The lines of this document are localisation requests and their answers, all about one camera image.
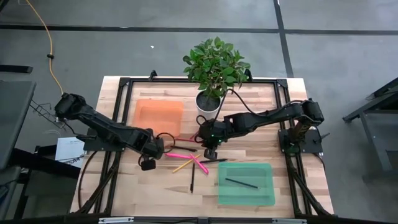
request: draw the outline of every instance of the pink pen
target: pink pen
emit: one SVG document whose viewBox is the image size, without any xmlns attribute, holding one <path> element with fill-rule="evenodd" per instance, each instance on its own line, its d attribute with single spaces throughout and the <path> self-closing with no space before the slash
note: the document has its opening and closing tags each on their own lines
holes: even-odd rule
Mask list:
<svg viewBox="0 0 398 224">
<path fill-rule="evenodd" d="M 180 155 L 180 154 L 174 154 L 174 153 L 165 153 L 166 156 L 169 157 L 176 157 L 176 158 L 181 158 L 181 159 L 191 159 L 190 156 L 185 156 L 185 155 Z"/>
<path fill-rule="evenodd" d="M 201 163 L 195 158 L 195 156 L 193 156 L 192 154 L 190 154 L 190 155 L 191 155 L 191 158 L 190 158 L 190 159 L 193 159 L 193 160 L 198 164 L 198 166 L 204 171 L 205 174 L 209 174 L 209 170 L 208 170 L 203 164 L 201 164 Z"/>
</svg>

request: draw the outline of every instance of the black floor stripe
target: black floor stripe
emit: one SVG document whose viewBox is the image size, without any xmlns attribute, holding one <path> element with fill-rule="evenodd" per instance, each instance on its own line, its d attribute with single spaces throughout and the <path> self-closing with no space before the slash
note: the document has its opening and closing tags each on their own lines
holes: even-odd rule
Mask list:
<svg viewBox="0 0 398 224">
<path fill-rule="evenodd" d="M 106 27 L 106 26 L 60 26 L 50 25 L 52 31 L 91 31 L 91 32 L 225 32 L 248 34 L 278 34 L 279 29 L 263 28 L 188 28 L 188 27 Z M 45 30 L 41 25 L 0 24 L 0 29 Z M 398 35 L 398 30 L 314 30 L 284 29 L 285 34 L 305 35 Z"/>
<path fill-rule="evenodd" d="M 252 28 L 186 28 L 186 27 L 101 27 L 101 26 L 47 26 L 53 31 L 98 31 L 98 32 L 223 32 L 250 34 L 277 34 L 278 29 Z M 38 25 L 0 25 L 0 29 L 45 30 Z"/>
<path fill-rule="evenodd" d="M 286 29 L 286 34 L 305 35 L 398 35 L 398 30 L 306 30 Z"/>
<path fill-rule="evenodd" d="M 278 23 L 278 28 L 279 28 L 279 37 L 280 37 L 280 44 L 282 46 L 282 55 L 285 62 L 286 75 L 287 78 L 293 78 L 294 77 L 293 68 L 292 68 L 292 63 L 290 61 L 289 49 L 287 47 L 287 40 L 285 35 L 285 27 L 284 27 L 284 22 L 282 20 L 282 13 L 280 11 L 278 0 L 274 0 L 274 7 L 276 13 L 276 21 Z"/>
</svg>

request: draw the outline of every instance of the green leaves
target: green leaves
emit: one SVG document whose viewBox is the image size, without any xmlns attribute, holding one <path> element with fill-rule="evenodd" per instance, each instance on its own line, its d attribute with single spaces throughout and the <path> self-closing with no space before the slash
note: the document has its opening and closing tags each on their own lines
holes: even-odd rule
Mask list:
<svg viewBox="0 0 398 224">
<path fill-rule="evenodd" d="M 220 41 L 221 41 L 220 38 L 216 37 L 216 39 L 214 39 L 214 44 L 217 46 L 217 44 L 219 44 Z"/>
<path fill-rule="evenodd" d="M 200 68 L 197 68 L 197 69 L 195 69 L 195 71 L 193 71 L 193 73 L 195 74 L 195 78 L 196 78 L 197 80 L 199 80 L 200 75 L 201 75 L 201 73 L 202 73 L 202 70 L 201 70 Z"/>
<path fill-rule="evenodd" d="M 201 83 L 198 90 L 204 90 L 207 88 L 207 83 Z"/>
<path fill-rule="evenodd" d="M 192 49 L 191 49 L 191 51 L 189 52 L 189 54 L 190 54 L 192 60 L 195 60 L 195 59 L 196 59 L 196 55 L 195 55 L 195 53 L 194 53 L 194 51 L 193 51 Z"/>
<path fill-rule="evenodd" d="M 225 75 L 229 75 L 234 72 L 234 68 L 228 67 L 222 71 Z"/>
<path fill-rule="evenodd" d="M 191 58 L 190 58 L 190 57 L 184 56 L 184 57 L 182 58 L 182 60 L 183 60 L 184 62 L 186 62 L 187 64 L 192 65 L 192 63 L 191 63 Z"/>
<path fill-rule="evenodd" d="M 240 65 L 240 66 L 242 66 L 242 67 L 244 67 L 244 68 L 250 69 L 250 64 L 249 64 L 249 63 L 246 63 L 246 62 L 238 62 L 238 65 Z"/>
<path fill-rule="evenodd" d="M 226 81 L 227 83 L 233 83 L 233 82 L 236 81 L 236 78 L 234 78 L 234 77 L 227 77 L 225 81 Z"/>
<path fill-rule="evenodd" d="M 182 58 L 189 65 L 183 72 L 190 82 L 200 83 L 199 90 L 205 90 L 206 96 L 217 98 L 235 83 L 241 86 L 247 80 L 244 71 L 250 69 L 250 64 L 240 62 L 243 58 L 233 44 L 219 37 L 207 39 Z"/>
<path fill-rule="evenodd" d="M 223 68 L 227 68 L 229 65 L 228 65 L 228 62 L 226 62 L 226 61 L 224 61 L 224 60 L 220 60 L 220 65 L 223 67 Z"/>
<path fill-rule="evenodd" d="M 205 55 L 205 53 L 202 51 L 202 50 L 200 50 L 200 49 L 195 49 L 195 50 L 193 50 L 196 54 L 198 54 L 198 55 Z"/>
<path fill-rule="evenodd" d="M 231 51 L 232 49 L 234 49 L 234 45 L 233 44 L 224 44 L 223 47 L 225 50 L 229 50 Z"/>
</svg>

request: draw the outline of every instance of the orange tray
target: orange tray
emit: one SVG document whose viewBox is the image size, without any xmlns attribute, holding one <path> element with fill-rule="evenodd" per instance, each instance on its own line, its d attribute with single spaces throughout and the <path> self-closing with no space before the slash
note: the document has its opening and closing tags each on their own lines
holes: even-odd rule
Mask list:
<svg viewBox="0 0 398 224">
<path fill-rule="evenodd" d="M 169 100 L 140 99 L 132 124 L 138 128 L 151 128 L 154 134 L 180 135 L 183 103 Z"/>
</svg>

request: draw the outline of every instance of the black pen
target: black pen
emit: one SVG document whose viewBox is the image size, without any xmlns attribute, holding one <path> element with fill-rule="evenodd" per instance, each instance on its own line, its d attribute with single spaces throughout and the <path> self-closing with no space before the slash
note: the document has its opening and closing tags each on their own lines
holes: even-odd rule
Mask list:
<svg viewBox="0 0 398 224">
<path fill-rule="evenodd" d="M 200 163 L 209 163 L 209 162 L 224 162 L 227 161 L 228 159 L 210 159 L 207 161 L 200 161 Z"/>
<path fill-rule="evenodd" d="M 184 149 L 184 150 L 188 150 L 190 152 L 197 152 L 198 149 L 191 149 L 188 147 L 182 147 L 182 146 L 171 146 L 172 149 Z"/>
<path fill-rule="evenodd" d="M 195 163 L 192 164 L 191 193 L 193 193 L 193 180 L 195 179 Z"/>
<path fill-rule="evenodd" d="M 229 181 L 232 181 L 232 182 L 235 182 L 237 184 L 245 185 L 245 186 L 252 187 L 252 188 L 255 188 L 255 189 L 259 188 L 257 186 L 254 186 L 254 185 L 251 185 L 251 184 L 247 184 L 247 183 L 244 183 L 244 182 L 240 182 L 240 181 L 237 181 L 237 180 L 233 180 L 233 179 L 229 179 L 229 178 L 225 178 L 225 179 L 229 180 Z"/>
</svg>

